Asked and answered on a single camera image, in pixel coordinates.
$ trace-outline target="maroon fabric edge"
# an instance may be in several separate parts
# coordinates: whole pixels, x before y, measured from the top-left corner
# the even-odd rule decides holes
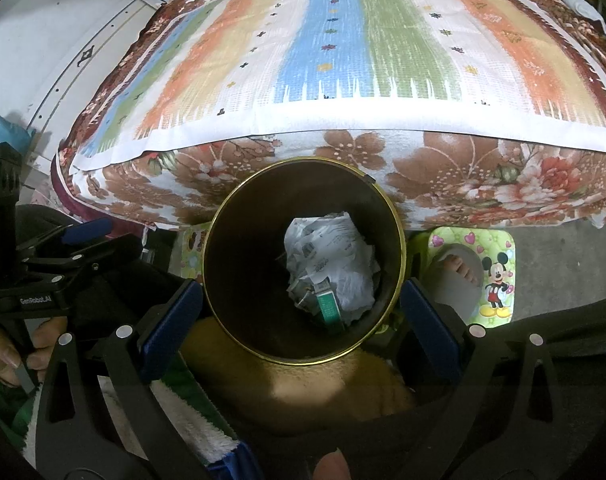
[[[109,215],[102,211],[98,211],[97,209],[91,208],[78,200],[75,200],[65,191],[64,185],[59,180],[59,173],[57,171],[57,157],[55,156],[52,159],[52,164],[50,166],[50,179],[52,181],[52,189],[61,200],[62,205],[64,205],[71,213],[81,217],[85,221],[96,220],[97,218],[110,218],[112,220],[112,232],[110,236],[117,237],[126,234],[133,234],[139,238],[143,237],[143,231],[145,226],[143,224],[139,224],[137,222],[133,222],[130,220],[124,220],[122,218],[117,218],[116,216]]]

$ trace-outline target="bed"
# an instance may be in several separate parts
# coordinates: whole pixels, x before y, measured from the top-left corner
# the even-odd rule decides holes
[[[181,228],[301,155],[369,173],[406,228],[602,227],[606,33],[560,0],[172,0],[52,181],[83,218]]]

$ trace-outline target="gold rim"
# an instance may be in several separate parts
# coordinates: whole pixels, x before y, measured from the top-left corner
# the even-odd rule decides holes
[[[206,283],[206,280],[205,280],[205,262],[206,262],[206,254],[207,254],[207,250],[208,250],[209,235],[212,232],[212,228],[216,224],[217,218],[219,217],[219,215],[221,214],[221,212],[225,209],[225,206],[227,205],[227,202],[230,199],[232,199],[232,197],[243,186],[245,186],[252,179],[258,177],[260,174],[265,173],[268,170],[271,170],[272,168],[275,168],[276,166],[283,166],[285,164],[289,164],[289,163],[294,162],[296,160],[321,160],[322,162],[327,162],[327,163],[330,163],[330,164],[336,164],[337,166],[342,166],[345,169],[352,171],[353,173],[357,174],[360,177],[370,178],[371,179],[370,184],[372,186],[374,186],[374,189],[376,189],[377,192],[379,193],[379,195],[381,195],[381,197],[383,198],[383,200],[385,200],[385,203],[387,204],[387,207],[392,212],[392,216],[394,217],[394,220],[397,223],[398,239],[399,239],[399,242],[401,244],[401,262],[400,262],[400,268],[399,268],[399,272],[398,272],[397,287],[394,290],[394,294],[392,295],[392,299],[389,301],[387,307],[385,308],[385,312],[383,312],[381,314],[381,317],[376,322],[376,324],[369,330],[368,333],[366,333],[366,335],[364,335],[355,344],[353,344],[352,346],[346,348],[345,350],[342,350],[339,353],[332,354],[330,356],[326,356],[326,357],[323,357],[323,358],[320,358],[320,359],[317,359],[317,360],[314,360],[314,361],[305,361],[305,362],[303,362],[303,361],[301,361],[301,362],[282,361],[282,360],[279,360],[279,359],[277,359],[277,358],[275,358],[273,356],[270,356],[268,354],[263,354],[261,352],[258,352],[256,350],[252,349],[252,348],[248,348],[243,343],[241,343],[236,337],[234,337],[227,330],[227,328],[225,328],[225,325],[221,322],[221,319],[219,319],[219,316],[217,315],[216,310],[214,309],[214,307],[212,307],[212,303],[209,300],[209,296],[208,296],[208,286],[207,286],[207,283]],[[350,166],[349,164],[346,164],[344,162],[340,162],[339,160],[334,160],[333,158],[326,158],[324,156],[295,156],[295,157],[292,157],[292,158],[287,158],[285,160],[280,160],[278,162],[275,162],[274,164],[270,164],[269,166],[263,168],[262,170],[257,171],[256,173],[254,173],[253,175],[251,175],[247,179],[245,179],[243,182],[241,182],[241,184],[239,184],[237,187],[235,187],[235,189],[227,197],[225,197],[225,200],[221,203],[221,206],[219,206],[219,208],[217,209],[217,212],[214,214],[214,218],[212,218],[212,221],[209,224],[208,234],[206,235],[205,241],[203,242],[203,257],[202,257],[202,261],[203,261],[203,263],[202,263],[201,272],[202,272],[202,276],[203,276],[203,290],[205,291],[205,297],[208,300],[209,306],[211,307],[211,310],[212,310],[212,314],[214,314],[214,317],[216,318],[217,322],[219,323],[219,325],[221,326],[221,328],[224,330],[224,332],[234,342],[236,342],[241,348],[247,350],[251,354],[254,354],[257,357],[260,357],[261,359],[263,359],[265,361],[269,361],[270,363],[275,363],[275,364],[278,364],[278,365],[287,365],[287,366],[310,366],[310,365],[320,365],[322,363],[327,363],[329,361],[333,361],[334,359],[338,359],[339,357],[343,357],[346,354],[349,354],[353,349],[355,349],[358,346],[362,345],[365,340],[367,340],[370,336],[372,336],[379,329],[379,326],[381,326],[381,323],[384,322],[384,320],[387,318],[387,316],[390,313],[390,311],[394,308],[394,306],[395,306],[395,304],[397,302],[397,299],[398,299],[398,295],[401,292],[401,286],[403,285],[403,282],[405,280],[405,266],[407,264],[407,247],[405,245],[405,232],[403,231],[403,224],[401,223],[401,219],[398,216],[397,210],[394,208],[394,205],[392,204],[392,201],[385,194],[385,192],[383,191],[383,189],[381,188],[381,186],[379,186],[379,184],[371,176],[369,176],[367,173],[364,173],[363,171],[359,170],[358,168],[354,168],[353,166]]]

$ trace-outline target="logo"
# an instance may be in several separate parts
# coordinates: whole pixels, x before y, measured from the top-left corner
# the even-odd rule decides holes
[[[22,305],[28,305],[31,303],[48,303],[49,301],[52,301],[52,298],[49,296],[43,296],[42,298],[21,298],[19,301]]]

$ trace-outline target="gray slipper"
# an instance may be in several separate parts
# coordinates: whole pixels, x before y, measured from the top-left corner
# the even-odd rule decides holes
[[[476,285],[468,282],[459,273],[443,268],[443,259],[450,254],[461,257],[463,263],[474,273],[478,282]],[[467,323],[481,299],[483,291],[481,260],[473,250],[462,244],[445,246],[434,256],[430,267],[425,271],[421,284],[433,301],[451,306]]]

